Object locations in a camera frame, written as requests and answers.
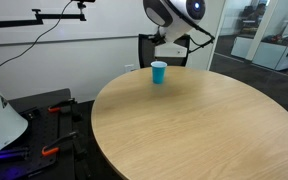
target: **white robot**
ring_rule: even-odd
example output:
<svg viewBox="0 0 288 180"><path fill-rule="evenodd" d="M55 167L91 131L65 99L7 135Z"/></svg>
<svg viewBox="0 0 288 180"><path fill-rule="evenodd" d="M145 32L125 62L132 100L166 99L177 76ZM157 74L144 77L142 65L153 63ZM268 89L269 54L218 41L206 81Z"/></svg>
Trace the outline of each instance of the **white robot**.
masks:
<svg viewBox="0 0 288 180"><path fill-rule="evenodd" d="M187 49L173 42L195 28L211 37L197 26L205 14L204 0L143 0L149 19L159 25L159 36L166 43L156 47L156 57L184 57ZM18 115L0 93L0 150L21 136L28 122Z"/></svg>

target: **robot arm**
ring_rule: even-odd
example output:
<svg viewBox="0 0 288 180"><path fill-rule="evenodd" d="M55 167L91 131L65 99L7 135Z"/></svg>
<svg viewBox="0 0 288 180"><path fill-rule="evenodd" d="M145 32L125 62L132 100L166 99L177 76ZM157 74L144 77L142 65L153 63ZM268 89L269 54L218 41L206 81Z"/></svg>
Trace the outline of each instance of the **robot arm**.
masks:
<svg viewBox="0 0 288 180"><path fill-rule="evenodd" d="M165 41L155 47L155 57L185 57L187 49L173 42L193 28L211 38L201 47L213 43L215 38L197 25L205 15L204 0L143 0L143 4L148 18L159 26L157 34Z"/></svg>

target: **chair backrest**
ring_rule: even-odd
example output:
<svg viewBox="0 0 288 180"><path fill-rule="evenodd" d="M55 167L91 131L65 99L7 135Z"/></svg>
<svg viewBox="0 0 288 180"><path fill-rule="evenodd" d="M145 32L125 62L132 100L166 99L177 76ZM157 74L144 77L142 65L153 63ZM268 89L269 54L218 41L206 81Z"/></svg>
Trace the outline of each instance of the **chair backrest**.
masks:
<svg viewBox="0 0 288 180"><path fill-rule="evenodd" d="M150 36L151 35L144 35L144 34L139 34L138 36L138 56L141 68L151 67L151 62L155 61L154 58L155 44L152 43L151 40L149 40ZM174 43L189 49L190 36L184 35L179 39L177 39ZM158 60L166 62L168 66L185 66L187 62L187 57L188 54L184 58L159 57Z"/></svg>

